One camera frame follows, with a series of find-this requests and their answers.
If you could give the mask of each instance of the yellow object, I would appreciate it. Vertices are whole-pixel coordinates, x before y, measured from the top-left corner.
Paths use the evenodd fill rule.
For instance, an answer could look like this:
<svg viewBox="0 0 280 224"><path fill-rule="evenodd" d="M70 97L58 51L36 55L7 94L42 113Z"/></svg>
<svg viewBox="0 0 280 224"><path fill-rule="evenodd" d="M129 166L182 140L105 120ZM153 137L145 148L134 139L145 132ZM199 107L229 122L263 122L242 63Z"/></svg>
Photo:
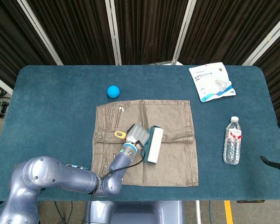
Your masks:
<svg viewBox="0 0 280 224"><path fill-rule="evenodd" d="M224 201L224 205L225 205L225 213L226 213L226 223L233 224L230 201Z"/></svg>
<svg viewBox="0 0 280 224"><path fill-rule="evenodd" d="M125 132L116 131L116 132L114 133L114 135L115 135L117 138L120 138L120 139L125 139L125 138L126 138L126 133L125 133Z"/></svg>

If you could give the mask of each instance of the blue felt surface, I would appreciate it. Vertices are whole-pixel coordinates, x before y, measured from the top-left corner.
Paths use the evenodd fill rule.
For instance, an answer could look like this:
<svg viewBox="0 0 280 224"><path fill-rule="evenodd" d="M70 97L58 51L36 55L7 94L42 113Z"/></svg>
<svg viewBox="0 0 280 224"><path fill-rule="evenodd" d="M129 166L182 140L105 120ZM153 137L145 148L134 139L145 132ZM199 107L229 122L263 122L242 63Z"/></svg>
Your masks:
<svg viewBox="0 0 280 224"><path fill-rule="evenodd" d="M123 186L100 200L280 199L280 135L266 81L257 67L227 66L237 95L202 103L191 66L27 66L17 78L0 138L0 200L9 194L16 163L51 155L63 163L91 166L97 105L114 100L189 99L199 169L199 187ZM106 89L121 94L110 99ZM224 132L238 116L243 138L238 165L223 162ZM87 200L89 195L48 188L40 200Z"/></svg>

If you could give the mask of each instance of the yellow floor stripe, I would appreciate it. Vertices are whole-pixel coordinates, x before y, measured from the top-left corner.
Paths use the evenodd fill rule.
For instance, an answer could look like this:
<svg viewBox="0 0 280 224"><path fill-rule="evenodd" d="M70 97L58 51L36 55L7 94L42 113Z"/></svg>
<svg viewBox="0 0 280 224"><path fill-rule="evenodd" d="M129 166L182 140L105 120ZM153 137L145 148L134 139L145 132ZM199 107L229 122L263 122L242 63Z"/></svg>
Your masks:
<svg viewBox="0 0 280 224"><path fill-rule="evenodd" d="M224 201L224 205L226 213L226 222L227 224L233 224L230 201Z"/></svg>

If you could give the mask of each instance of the white packet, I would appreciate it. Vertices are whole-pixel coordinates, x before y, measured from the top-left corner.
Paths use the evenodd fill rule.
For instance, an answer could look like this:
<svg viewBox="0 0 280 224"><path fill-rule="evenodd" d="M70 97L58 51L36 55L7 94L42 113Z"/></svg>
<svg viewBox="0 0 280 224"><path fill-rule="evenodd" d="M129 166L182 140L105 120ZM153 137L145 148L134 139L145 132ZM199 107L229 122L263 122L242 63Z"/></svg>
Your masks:
<svg viewBox="0 0 280 224"><path fill-rule="evenodd" d="M197 66L189 71L201 102L236 95L222 62Z"/></svg>

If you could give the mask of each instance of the black curtain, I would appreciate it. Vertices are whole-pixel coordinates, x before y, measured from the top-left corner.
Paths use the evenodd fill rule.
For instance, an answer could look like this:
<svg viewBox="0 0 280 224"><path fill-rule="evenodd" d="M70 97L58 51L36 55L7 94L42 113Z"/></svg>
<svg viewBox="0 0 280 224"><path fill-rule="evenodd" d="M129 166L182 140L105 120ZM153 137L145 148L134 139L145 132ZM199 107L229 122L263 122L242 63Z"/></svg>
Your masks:
<svg viewBox="0 0 280 224"><path fill-rule="evenodd" d="M280 20L280 0L197 0L179 62L241 65Z"/></svg>
<svg viewBox="0 0 280 224"><path fill-rule="evenodd" d="M0 0L0 79L14 87L28 64L55 64L16 0Z"/></svg>
<svg viewBox="0 0 280 224"><path fill-rule="evenodd" d="M115 0L122 64L171 61L188 0Z"/></svg>
<svg viewBox="0 0 280 224"><path fill-rule="evenodd" d="M115 64L103 0L28 0L64 64Z"/></svg>
<svg viewBox="0 0 280 224"><path fill-rule="evenodd" d="M254 65L265 74L275 113L280 121L280 37Z"/></svg>

